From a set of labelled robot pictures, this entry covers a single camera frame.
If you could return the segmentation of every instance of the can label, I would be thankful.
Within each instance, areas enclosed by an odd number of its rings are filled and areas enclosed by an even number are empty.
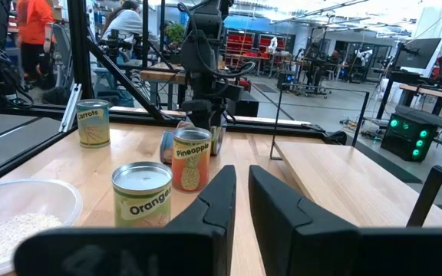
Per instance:
[[[209,182],[211,141],[184,142],[173,138],[173,187],[183,192],[197,192]]]
[[[171,184],[151,194],[127,194],[115,191],[117,227],[163,227],[170,221]]]
[[[80,110],[76,113],[78,118],[78,132],[80,144],[83,147],[102,147],[110,143],[110,127],[108,108],[95,108]]]

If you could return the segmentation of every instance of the pineapple illustration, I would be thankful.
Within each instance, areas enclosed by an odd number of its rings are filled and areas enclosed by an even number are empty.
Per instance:
[[[197,169],[200,154],[192,156],[186,160],[185,168],[183,168],[181,184],[182,188],[187,191],[193,191],[199,185],[200,174]]]

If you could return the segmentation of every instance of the rice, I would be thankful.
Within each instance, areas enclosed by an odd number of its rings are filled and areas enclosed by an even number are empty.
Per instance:
[[[34,213],[15,215],[0,222],[0,260],[10,258],[20,242],[26,238],[60,225],[59,219],[53,215]]]

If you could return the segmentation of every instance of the computer screen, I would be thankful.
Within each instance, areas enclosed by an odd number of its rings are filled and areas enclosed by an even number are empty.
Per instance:
[[[399,44],[400,54],[395,61],[395,66],[425,69],[440,41],[440,38],[426,38]]]
[[[249,197],[267,276],[442,275],[442,228],[356,227],[259,166]]]

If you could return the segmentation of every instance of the orange shirt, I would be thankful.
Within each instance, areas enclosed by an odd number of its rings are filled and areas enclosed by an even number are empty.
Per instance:
[[[18,36],[29,44],[44,44],[45,25],[54,22],[54,12],[46,0],[19,0]]]

